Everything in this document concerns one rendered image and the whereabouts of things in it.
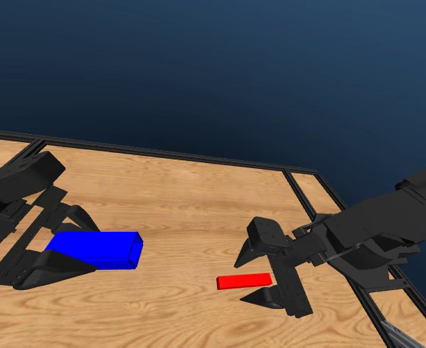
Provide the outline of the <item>thin red peg bar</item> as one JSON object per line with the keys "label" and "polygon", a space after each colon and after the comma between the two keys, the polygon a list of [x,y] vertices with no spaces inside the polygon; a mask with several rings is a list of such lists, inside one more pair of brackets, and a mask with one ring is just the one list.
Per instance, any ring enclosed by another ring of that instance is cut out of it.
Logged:
{"label": "thin red peg bar", "polygon": [[268,286],[272,284],[269,273],[254,273],[242,275],[223,275],[216,279],[218,290],[243,289],[258,286]]}

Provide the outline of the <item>blue hollow socket block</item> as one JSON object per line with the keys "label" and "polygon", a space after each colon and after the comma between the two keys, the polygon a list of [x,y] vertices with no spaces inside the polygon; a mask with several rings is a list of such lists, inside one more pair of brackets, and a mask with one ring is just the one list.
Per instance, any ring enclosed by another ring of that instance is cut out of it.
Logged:
{"label": "blue hollow socket block", "polygon": [[54,250],[97,267],[98,270],[136,269],[144,242],[137,231],[60,232],[45,250]]}

